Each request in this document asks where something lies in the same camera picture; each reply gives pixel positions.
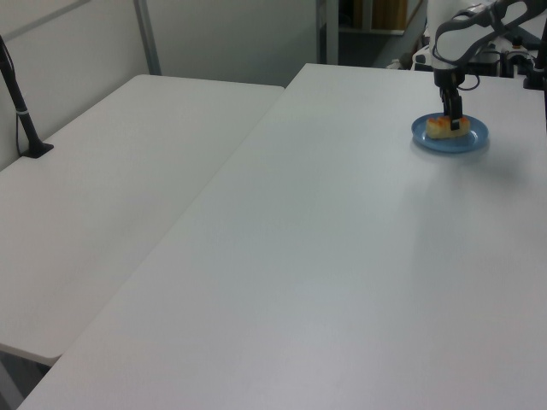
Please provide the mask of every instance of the table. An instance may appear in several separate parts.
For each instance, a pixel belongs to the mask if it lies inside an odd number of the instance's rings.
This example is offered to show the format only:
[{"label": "table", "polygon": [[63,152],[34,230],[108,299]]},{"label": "table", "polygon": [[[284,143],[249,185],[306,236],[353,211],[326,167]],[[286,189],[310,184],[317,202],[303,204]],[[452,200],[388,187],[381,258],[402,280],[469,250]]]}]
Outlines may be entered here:
[{"label": "table", "polygon": [[435,155],[432,74],[306,66],[21,410],[542,408],[543,94],[463,99]]},{"label": "table", "polygon": [[0,349],[53,364],[283,91],[138,76],[0,173]]}]

